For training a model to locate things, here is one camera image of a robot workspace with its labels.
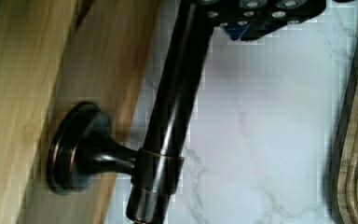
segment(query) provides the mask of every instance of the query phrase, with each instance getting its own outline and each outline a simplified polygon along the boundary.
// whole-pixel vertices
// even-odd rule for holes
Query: faucet base
[[[48,186],[58,194],[81,191],[92,184],[95,175],[79,172],[76,151],[90,133],[111,134],[110,118],[93,103],[75,106],[63,119],[48,152]]]

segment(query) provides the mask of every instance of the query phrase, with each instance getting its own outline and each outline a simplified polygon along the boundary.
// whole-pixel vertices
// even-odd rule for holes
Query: wooden cabinet
[[[160,1],[0,1],[0,223],[104,223],[115,175],[61,196],[46,184],[48,145],[80,101],[108,112],[125,141]]]

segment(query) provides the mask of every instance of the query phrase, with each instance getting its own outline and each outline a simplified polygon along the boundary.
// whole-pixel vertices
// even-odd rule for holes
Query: oil-rubbed bronze faucet
[[[128,174],[127,217],[163,223],[184,162],[182,147],[214,27],[233,40],[250,41],[313,18],[325,7],[325,0],[183,0],[143,147],[135,151],[115,142],[110,118],[97,105],[80,103],[51,144],[49,187],[66,194],[86,189],[99,173]]]

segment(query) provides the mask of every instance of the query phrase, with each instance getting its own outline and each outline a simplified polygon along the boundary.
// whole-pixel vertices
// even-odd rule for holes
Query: marble countertop
[[[127,147],[145,139],[179,1],[163,4]],[[324,172],[355,40],[358,0],[258,41],[216,30],[166,223],[332,223]],[[125,217],[119,175],[106,224]]]

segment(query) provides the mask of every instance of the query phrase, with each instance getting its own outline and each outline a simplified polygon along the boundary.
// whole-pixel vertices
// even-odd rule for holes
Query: gray marble veining
[[[164,2],[128,147],[145,139],[179,2]],[[358,1],[255,42],[216,29],[166,223],[332,223],[323,178],[358,33]],[[106,224],[130,223],[120,175]]]

